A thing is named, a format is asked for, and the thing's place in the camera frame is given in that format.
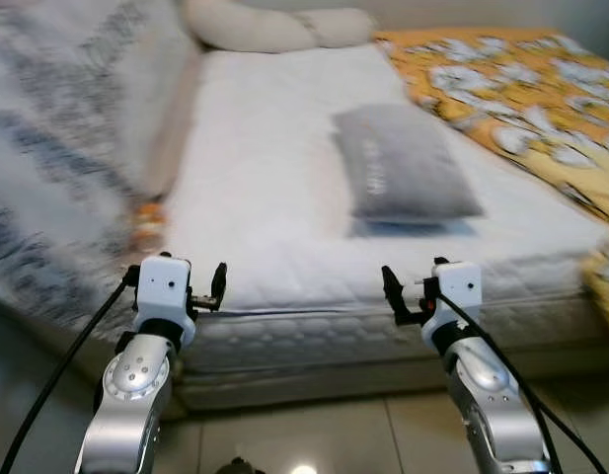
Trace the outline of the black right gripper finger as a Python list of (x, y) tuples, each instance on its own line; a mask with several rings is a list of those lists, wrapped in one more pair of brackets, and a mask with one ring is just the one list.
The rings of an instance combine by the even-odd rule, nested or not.
[(386, 302), (393, 310), (394, 322), (405, 321), (405, 302), (403, 299), (403, 286), (398, 277), (389, 267), (382, 267), (382, 293)]

